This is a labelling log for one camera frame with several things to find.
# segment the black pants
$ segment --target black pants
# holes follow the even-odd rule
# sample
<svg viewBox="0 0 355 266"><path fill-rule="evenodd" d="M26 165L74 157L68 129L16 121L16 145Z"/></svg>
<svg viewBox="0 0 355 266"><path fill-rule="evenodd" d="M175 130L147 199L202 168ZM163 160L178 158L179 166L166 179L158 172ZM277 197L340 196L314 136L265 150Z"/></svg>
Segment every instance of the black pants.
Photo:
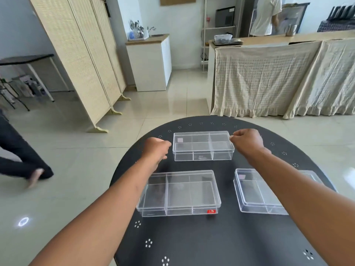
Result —
<svg viewBox="0 0 355 266"><path fill-rule="evenodd" d="M22 162L0 157L0 173L29 179L39 168L44 169L40 179L53 176L51 168L34 149L21 137L0 112L0 147L14 153Z"/></svg>

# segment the white cabinet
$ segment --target white cabinet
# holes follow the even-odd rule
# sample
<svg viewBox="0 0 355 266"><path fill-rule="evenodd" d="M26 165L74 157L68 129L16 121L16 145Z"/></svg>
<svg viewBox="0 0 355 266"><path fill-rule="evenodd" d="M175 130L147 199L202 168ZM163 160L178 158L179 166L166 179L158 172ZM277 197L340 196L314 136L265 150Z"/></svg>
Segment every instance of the white cabinet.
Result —
<svg viewBox="0 0 355 266"><path fill-rule="evenodd" d="M169 35L126 43L137 91L166 90L171 75Z"/></svg>

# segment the hand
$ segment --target hand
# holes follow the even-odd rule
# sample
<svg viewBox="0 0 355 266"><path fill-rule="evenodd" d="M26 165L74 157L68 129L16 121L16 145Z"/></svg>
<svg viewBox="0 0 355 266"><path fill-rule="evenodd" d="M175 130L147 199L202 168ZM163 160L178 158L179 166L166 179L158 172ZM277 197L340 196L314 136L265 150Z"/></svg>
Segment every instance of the hand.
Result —
<svg viewBox="0 0 355 266"><path fill-rule="evenodd" d="M263 139L256 129L237 130L229 139L246 158L253 156L258 151L271 153L270 150L264 147Z"/></svg>
<svg viewBox="0 0 355 266"><path fill-rule="evenodd" d="M161 160L166 160L171 143L169 141L164 141L159 138L150 137L144 143L142 158L152 159L157 164Z"/></svg>

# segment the white t-shirt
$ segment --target white t-shirt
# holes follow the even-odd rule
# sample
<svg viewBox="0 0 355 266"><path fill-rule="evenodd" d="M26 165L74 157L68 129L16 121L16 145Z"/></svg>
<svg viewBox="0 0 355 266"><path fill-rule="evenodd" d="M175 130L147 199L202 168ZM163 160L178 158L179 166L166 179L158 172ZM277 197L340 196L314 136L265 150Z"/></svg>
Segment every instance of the white t-shirt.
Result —
<svg viewBox="0 0 355 266"><path fill-rule="evenodd" d="M256 19L250 34L254 36L270 35L271 18L282 11L282 0L259 0L256 8Z"/></svg>

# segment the person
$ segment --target person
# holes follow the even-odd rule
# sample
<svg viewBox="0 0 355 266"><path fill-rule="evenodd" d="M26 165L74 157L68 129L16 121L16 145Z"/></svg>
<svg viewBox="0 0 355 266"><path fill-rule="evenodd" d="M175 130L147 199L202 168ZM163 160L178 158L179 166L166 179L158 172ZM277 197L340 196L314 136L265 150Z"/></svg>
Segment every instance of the person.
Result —
<svg viewBox="0 0 355 266"><path fill-rule="evenodd" d="M22 177L28 180L29 188L32 188L39 179L53 176L51 168L8 122L2 110L0 110L0 147L21 159L20 162L0 157L0 174Z"/></svg>
<svg viewBox="0 0 355 266"><path fill-rule="evenodd" d="M230 140L264 178L326 263L355 265L355 202L272 155L257 130L238 130ZM30 266L109 265L149 176L166 159L170 146L168 141L148 138L141 158L51 239Z"/></svg>
<svg viewBox="0 0 355 266"><path fill-rule="evenodd" d="M267 36L272 33L272 26L278 30L278 14L282 11L282 0L258 0L256 19L251 27L251 36Z"/></svg>

